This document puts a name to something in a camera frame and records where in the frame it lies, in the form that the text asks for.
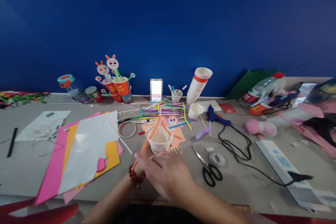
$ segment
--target stack of paper cups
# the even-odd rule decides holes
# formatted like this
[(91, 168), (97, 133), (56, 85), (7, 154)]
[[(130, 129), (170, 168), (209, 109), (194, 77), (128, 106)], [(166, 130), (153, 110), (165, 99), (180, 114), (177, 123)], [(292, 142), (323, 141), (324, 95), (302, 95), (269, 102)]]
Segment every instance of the stack of paper cups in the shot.
[(195, 75), (187, 93), (188, 105), (194, 103), (198, 99), (211, 75), (212, 71), (209, 68), (197, 68), (195, 70)]

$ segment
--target phone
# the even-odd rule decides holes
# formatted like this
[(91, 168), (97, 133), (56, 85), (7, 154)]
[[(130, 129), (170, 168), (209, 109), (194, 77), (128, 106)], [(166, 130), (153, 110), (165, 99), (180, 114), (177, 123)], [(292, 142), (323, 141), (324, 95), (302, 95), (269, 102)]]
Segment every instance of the phone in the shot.
[(161, 102), (162, 101), (162, 79), (151, 79), (150, 80), (150, 100), (152, 102)]

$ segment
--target black cable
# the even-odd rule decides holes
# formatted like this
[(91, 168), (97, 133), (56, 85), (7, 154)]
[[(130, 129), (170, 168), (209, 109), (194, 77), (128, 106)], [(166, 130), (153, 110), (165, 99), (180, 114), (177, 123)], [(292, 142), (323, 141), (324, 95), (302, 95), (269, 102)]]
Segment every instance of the black cable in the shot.
[[(268, 179), (271, 180), (273, 183), (275, 183), (275, 184), (277, 184), (277, 185), (279, 185), (279, 186), (287, 187), (287, 186), (289, 186), (289, 185), (291, 185), (291, 184), (293, 184), (293, 183), (295, 183), (295, 182), (299, 182), (299, 181), (300, 181), (300, 179), (298, 178), (297, 180), (292, 180), (291, 182), (289, 182), (289, 183), (287, 183), (287, 184), (280, 184), (279, 182), (276, 182), (275, 180), (273, 180), (272, 178), (270, 178), (269, 176), (267, 176), (264, 172), (262, 172), (262, 171), (259, 170), (258, 168), (255, 168), (255, 167), (253, 167), (253, 166), (250, 166), (250, 165), (247, 165), (247, 164), (242, 163), (239, 159), (244, 160), (244, 161), (250, 161), (250, 160), (252, 159), (252, 155), (251, 155), (251, 151), (250, 151), (250, 146), (252, 145), (252, 142), (251, 142), (251, 140), (250, 140), (246, 135), (244, 135), (243, 133), (241, 133), (239, 130), (237, 130), (237, 129), (236, 129), (235, 127), (233, 127), (232, 125), (229, 125), (232, 129), (234, 129), (235, 131), (237, 131), (240, 135), (242, 135), (242, 136), (245, 138), (245, 140), (246, 140), (246, 142), (247, 142), (247, 155), (246, 155), (241, 149), (239, 149), (236, 145), (234, 145), (233, 143), (231, 143), (229, 140), (225, 140), (225, 139), (222, 139), (222, 138), (221, 138), (220, 134), (225, 130), (225, 126), (226, 126), (226, 125), (224, 125), (223, 130), (222, 130), (221, 132), (219, 132), (219, 134), (218, 134), (218, 138), (222, 141), (222, 145), (223, 145), (228, 151), (230, 151), (230, 152), (234, 155), (234, 157), (235, 157), (235, 159), (237, 160), (238, 163), (240, 163), (240, 164), (242, 164), (242, 165), (245, 165), (245, 166), (248, 166), (248, 167), (251, 167), (251, 168), (257, 170), (258, 172), (260, 172), (261, 174), (263, 174), (266, 178), (268, 178)], [(238, 151), (240, 151), (240, 153), (242, 153), (243, 157), (239, 156), (239, 155), (235, 152), (235, 150), (234, 150), (233, 147), (235, 147)]]

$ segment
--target power strip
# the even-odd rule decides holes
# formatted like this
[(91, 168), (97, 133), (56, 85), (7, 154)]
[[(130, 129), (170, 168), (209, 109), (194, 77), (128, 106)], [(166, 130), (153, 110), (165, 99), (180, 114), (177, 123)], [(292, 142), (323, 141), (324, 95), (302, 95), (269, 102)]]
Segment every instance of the power strip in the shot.
[[(257, 139), (256, 144), (284, 184), (293, 180), (289, 171), (300, 174), (273, 141)], [(332, 192), (314, 190), (307, 181), (295, 182), (287, 186), (287, 189), (301, 207), (313, 213), (315, 211), (331, 212), (326, 204), (333, 206), (336, 202), (336, 198), (330, 200), (334, 197)]]

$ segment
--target glue stick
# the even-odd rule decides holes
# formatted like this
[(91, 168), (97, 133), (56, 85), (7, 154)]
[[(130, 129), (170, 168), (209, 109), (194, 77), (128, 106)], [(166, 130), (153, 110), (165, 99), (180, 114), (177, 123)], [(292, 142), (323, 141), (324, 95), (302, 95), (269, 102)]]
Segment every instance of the glue stick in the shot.
[(205, 137), (211, 132), (211, 129), (209, 127), (205, 127), (201, 133), (199, 133), (197, 136), (195, 136), (196, 140), (199, 141), (201, 138)]

